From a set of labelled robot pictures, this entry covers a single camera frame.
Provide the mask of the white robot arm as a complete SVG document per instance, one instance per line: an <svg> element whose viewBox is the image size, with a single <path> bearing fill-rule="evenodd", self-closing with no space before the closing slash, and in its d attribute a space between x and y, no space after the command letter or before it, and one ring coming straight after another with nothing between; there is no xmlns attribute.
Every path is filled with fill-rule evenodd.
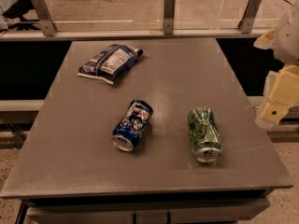
<svg viewBox="0 0 299 224"><path fill-rule="evenodd" d="M284 63L278 72L268 73L257 110L256 125L269 129L299 102L299 1L276 26L256 39L254 47L273 50L274 57Z"/></svg>

